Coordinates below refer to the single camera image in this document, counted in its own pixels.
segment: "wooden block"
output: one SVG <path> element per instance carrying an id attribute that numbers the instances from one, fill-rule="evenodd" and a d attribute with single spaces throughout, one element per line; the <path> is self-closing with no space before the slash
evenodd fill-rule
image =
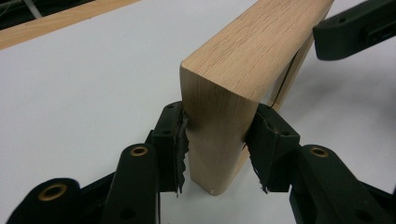
<path id="1" fill-rule="evenodd" d="M 259 101 L 332 0 L 260 0 L 180 66 L 191 178 L 213 195 L 233 179 Z"/>
<path id="2" fill-rule="evenodd" d="M 0 49 L 48 34 L 66 26 L 85 21 L 105 12 L 125 7 L 139 0 L 95 0 L 78 7 L 16 25 L 0 31 Z"/>

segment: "white surface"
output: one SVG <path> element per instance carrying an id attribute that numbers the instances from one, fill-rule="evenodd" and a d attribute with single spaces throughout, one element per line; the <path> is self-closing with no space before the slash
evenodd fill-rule
<path id="1" fill-rule="evenodd" d="M 123 7 L 0 51 L 0 223 L 54 177 L 82 187 L 115 170 L 162 108 L 181 99 L 178 67 L 253 0 Z M 361 1 L 336 1 L 330 15 Z M 396 38 L 339 62 L 311 49 L 281 110 L 302 144 L 333 149 L 356 177 L 396 183 Z M 294 223 L 289 195 L 265 195 L 249 162 L 209 196 L 189 180 L 163 194 L 163 223 Z"/>

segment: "wooden object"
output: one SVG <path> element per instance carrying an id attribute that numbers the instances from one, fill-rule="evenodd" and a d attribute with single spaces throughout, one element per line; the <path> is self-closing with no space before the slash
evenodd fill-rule
<path id="1" fill-rule="evenodd" d="M 0 31 L 0 49 L 85 21 L 139 0 L 95 0 L 67 10 Z"/>
<path id="2" fill-rule="evenodd" d="M 282 71 L 297 73 L 331 4 L 260 0 L 181 63 L 191 178 L 209 193 L 227 189 L 259 101 Z"/>

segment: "wooden frame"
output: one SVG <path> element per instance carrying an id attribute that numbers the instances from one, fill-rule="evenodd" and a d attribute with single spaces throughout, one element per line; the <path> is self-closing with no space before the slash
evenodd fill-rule
<path id="1" fill-rule="evenodd" d="M 224 192 L 243 164 L 257 106 L 283 73 L 271 97 L 280 107 L 331 4 L 259 0 L 182 62 L 191 178 L 209 193 Z"/>
<path id="2" fill-rule="evenodd" d="M 0 49 L 48 34 L 66 26 L 85 21 L 108 11 L 125 7 L 139 0 L 94 0 L 90 3 L 10 27 L 0 31 Z"/>

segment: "white table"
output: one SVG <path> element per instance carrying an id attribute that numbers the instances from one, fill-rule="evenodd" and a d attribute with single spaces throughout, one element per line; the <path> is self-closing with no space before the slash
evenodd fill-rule
<path id="1" fill-rule="evenodd" d="M 336 1 L 330 15 L 361 1 Z M 33 187 L 82 187 L 116 169 L 163 107 L 178 67 L 253 0 L 142 2 L 0 51 L 0 223 Z M 281 115 L 301 143 L 334 150 L 355 176 L 396 183 L 396 38 L 338 62 L 311 49 Z M 289 194 L 264 194 L 249 162 L 213 197 L 189 180 L 162 194 L 163 223 L 293 223 Z"/>

